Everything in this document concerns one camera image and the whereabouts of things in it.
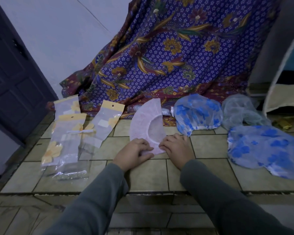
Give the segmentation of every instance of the forearm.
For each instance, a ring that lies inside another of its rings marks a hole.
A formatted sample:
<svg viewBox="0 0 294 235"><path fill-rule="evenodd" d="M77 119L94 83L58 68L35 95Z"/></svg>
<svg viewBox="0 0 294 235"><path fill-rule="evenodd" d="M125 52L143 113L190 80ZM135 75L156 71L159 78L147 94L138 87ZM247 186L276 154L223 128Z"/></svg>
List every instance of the forearm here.
<svg viewBox="0 0 294 235"><path fill-rule="evenodd" d="M208 214L220 234L268 234L269 231L294 234L197 160L184 165L180 182Z"/></svg>
<svg viewBox="0 0 294 235"><path fill-rule="evenodd" d="M44 235L102 235L118 200L128 191L123 171L110 163Z"/></svg>

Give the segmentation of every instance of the left hand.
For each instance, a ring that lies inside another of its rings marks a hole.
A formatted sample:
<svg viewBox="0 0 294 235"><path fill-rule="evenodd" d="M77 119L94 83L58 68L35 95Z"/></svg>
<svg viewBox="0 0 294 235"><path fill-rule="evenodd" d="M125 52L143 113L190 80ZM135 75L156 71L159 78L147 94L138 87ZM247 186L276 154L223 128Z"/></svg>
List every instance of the left hand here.
<svg viewBox="0 0 294 235"><path fill-rule="evenodd" d="M143 162L147 161L150 158L153 158L155 155L153 153L148 153L140 156L140 152L144 150L151 151L152 148L143 138L135 138L129 142L113 159L112 163L119 166L122 171L127 172L130 169L137 167Z"/></svg>

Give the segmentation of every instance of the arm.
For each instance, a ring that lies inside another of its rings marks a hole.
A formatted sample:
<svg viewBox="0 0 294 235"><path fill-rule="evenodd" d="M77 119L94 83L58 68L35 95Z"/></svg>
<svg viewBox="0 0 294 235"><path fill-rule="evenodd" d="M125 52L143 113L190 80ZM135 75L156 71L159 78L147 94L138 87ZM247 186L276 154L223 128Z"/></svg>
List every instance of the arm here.
<svg viewBox="0 0 294 235"><path fill-rule="evenodd" d="M294 234L274 216L231 188L207 167L194 160L186 136L167 136L159 147L167 152L181 170L180 182L207 213L220 235L224 234Z"/></svg>
<svg viewBox="0 0 294 235"><path fill-rule="evenodd" d="M129 190L124 173L154 156L139 156L143 150L153 148L144 139L129 142L43 235L103 235L118 200Z"/></svg>

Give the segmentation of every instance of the blue floral shower cap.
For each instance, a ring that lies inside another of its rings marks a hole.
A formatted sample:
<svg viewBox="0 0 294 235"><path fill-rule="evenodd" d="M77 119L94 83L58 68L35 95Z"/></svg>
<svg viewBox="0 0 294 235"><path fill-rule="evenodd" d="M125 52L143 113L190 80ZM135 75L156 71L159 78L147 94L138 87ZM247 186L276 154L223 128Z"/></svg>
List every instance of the blue floral shower cap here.
<svg viewBox="0 0 294 235"><path fill-rule="evenodd" d="M265 167L272 175L294 179L294 137L273 126L236 126L228 134L231 162Z"/></svg>
<svg viewBox="0 0 294 235"><path fill-rule="evenodd" d="M220 103L199 94L179 99L174 105L174 116L177 130L187 136L193 130L217 128L223 118Z"/></svg>

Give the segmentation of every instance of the door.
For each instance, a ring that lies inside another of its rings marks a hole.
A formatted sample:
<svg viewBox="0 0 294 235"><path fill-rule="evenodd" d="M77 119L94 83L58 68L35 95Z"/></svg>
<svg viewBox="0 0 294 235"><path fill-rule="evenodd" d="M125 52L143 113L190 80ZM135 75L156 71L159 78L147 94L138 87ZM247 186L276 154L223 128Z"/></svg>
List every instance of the door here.
<svg viewBox="0 0 294 235"><path fill-rule="evenodd" d="M47 114L46 103L56 97L3 15L0 10L0 125L24 141Z"/></svg>

